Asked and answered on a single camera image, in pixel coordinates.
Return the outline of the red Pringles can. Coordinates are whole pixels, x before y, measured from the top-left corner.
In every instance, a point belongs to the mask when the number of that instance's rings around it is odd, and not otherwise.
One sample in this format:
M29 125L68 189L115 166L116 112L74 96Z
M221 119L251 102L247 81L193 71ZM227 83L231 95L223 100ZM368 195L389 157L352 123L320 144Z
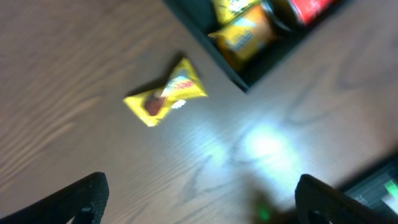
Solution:
M299 23L303 25L309 25L333 3L334 0L290 0Z

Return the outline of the yellow biscuit packet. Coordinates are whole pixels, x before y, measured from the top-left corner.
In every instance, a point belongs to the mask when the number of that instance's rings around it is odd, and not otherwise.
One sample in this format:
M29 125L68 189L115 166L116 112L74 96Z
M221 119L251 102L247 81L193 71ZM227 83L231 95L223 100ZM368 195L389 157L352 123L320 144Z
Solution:
M209 37L215 39L231 67L240 71L246 62L272 43L277 34L264 5L257 4Z

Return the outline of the yellow chocolate snack packet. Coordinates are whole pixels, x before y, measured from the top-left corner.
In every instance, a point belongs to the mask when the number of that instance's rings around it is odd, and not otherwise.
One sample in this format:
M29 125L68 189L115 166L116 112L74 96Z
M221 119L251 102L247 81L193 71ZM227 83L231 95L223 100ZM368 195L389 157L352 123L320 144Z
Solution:
M123 102L144 124L154 127L187 100L207 96L191 61L184 57L174 67L164 86L127 96Z

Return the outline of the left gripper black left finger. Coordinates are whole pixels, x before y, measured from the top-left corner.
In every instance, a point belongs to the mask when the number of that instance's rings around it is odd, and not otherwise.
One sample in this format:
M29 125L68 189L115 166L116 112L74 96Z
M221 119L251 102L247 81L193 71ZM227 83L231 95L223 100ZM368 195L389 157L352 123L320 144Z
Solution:
M100 224L109 199L105 173L94 172L1 218L1 224L86 223Z

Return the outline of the dark green box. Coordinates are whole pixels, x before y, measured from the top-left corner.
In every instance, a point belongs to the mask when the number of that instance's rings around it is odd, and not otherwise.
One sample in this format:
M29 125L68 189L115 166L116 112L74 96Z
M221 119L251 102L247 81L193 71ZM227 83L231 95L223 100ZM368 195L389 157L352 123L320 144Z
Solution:
M165 0L227 76L248 91L344 0Z

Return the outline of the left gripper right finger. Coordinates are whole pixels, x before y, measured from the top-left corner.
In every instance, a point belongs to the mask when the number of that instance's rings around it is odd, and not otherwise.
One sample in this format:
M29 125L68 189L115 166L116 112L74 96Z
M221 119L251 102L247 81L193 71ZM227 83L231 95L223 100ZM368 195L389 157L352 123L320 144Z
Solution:
M389 218L359 203L317 178L304 174L295 189L298 220L303 224L394 224Z

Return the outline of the green snack packet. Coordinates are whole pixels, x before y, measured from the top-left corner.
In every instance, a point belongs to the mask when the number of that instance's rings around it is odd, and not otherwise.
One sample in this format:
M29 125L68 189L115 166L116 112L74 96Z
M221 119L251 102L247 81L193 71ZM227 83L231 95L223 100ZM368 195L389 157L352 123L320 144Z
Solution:
M251 6L261 0L212 0L216 19L220 25L226 25Z

